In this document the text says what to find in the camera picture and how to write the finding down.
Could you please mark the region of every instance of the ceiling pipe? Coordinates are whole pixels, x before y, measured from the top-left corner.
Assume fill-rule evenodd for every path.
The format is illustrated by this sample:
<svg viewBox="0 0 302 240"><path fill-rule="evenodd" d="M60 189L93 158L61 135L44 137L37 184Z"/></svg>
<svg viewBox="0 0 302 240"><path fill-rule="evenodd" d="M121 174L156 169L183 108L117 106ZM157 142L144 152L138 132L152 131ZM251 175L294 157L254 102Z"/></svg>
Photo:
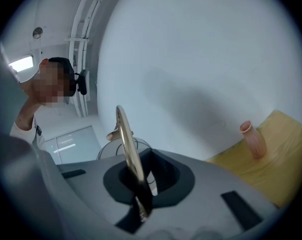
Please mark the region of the ceiling pipe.
<svg viewBox="0 0 302 240"><path fill-rule="evenodd" d="M102 0L93 0L84 20L81 38L87 39L89 37L89 32L91 29L92 22L97 13L97 10L101 4ZM80 73L82 69L86 69L86 55L87 55L87 44L88 42L80 41L78 48L78 56L77 56L77 72ZM88 104L87 104L87 96L80 95L80 103L82 108L83 116L86 117L89 115L88 113Z"/></svg>
<svg viewBox="0 0 302 240"><path fill-rule="evenodd" d="M80 1L79 5L77 7L77 10L76 10L75 16L73 18L73 23L72 23L72 27L71 27L71 33L70 33L71 40L69 43L69 53L68 53L68 58L69 58L70 62L72 63L72 65L73 65L73 60L74 60L73 57L74 57L74 50L75 50L75 41L73 40L73 38L75 38L77 35L78 25L81 20L81 15L82 15L82 12L83 12L83 9L84 9L86 3L87 3L87 0ZM72 99L73 99L76 113L77 113L78 117L81 118L82 116L81 116L77 97L79 97L78 90L75 91L75 95L72 97Z"/></svg>

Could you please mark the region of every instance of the ear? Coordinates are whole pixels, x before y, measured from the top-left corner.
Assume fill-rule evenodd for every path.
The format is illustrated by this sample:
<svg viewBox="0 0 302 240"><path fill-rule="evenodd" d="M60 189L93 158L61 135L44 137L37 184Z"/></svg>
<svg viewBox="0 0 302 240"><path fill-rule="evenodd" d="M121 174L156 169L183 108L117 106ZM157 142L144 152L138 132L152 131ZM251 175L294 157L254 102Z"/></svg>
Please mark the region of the ear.
<svg viewBox="0 0 302 240"><path fill-rule="evenodd" d="M49 59L45 58L44 60L42 60L39 64L39 69L43 68L47 63L49 62Z"/></svg>

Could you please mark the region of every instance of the vase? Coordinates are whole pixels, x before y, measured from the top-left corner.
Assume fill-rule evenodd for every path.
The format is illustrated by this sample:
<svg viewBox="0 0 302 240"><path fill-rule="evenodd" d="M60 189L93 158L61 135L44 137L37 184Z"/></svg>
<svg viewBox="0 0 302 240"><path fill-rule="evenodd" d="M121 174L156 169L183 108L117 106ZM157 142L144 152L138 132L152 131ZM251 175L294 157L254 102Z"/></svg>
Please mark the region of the vase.
<svg viewBox="0 0 302 240"><path fill-rule="evenodd" d="M254 159L263 157L267 152L266 141L263 136L252 126L250 121L245 121L240 126L244 141L250 149Z"/></svg>

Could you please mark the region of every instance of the metal ring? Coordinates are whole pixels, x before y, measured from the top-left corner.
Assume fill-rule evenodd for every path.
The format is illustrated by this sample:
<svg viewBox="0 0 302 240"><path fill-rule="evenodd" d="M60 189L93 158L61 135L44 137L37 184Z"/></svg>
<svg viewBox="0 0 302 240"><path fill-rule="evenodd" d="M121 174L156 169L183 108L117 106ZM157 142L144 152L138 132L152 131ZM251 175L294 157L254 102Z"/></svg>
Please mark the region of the metal ring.
<svg viewBox="0 0 302 240"><path fill-rule="evenodd" d="M135 147L129 122L124 109L120 105L116 106L116 121L123 143L122 146L127 167L135 175L140 184L146 184L140 156Z"/></svg>

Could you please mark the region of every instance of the vase rim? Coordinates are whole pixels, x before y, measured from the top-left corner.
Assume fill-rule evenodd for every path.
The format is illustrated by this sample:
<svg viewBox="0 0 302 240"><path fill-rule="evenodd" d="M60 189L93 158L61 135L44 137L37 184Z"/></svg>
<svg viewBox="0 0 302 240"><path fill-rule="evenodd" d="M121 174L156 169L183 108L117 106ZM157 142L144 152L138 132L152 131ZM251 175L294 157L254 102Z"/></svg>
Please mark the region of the vase rim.
<svg viewBox="0 0 302 240"><path fill-rule="evenodd" d="M246 133L247 131L249 131L250 129L251 129L251 127L252 127L252 123L251 123L251 121L245 121L243 124L241 124L241 126L240 126L240 132L242 133L242 134L244 134L244 133Z"/></svg>

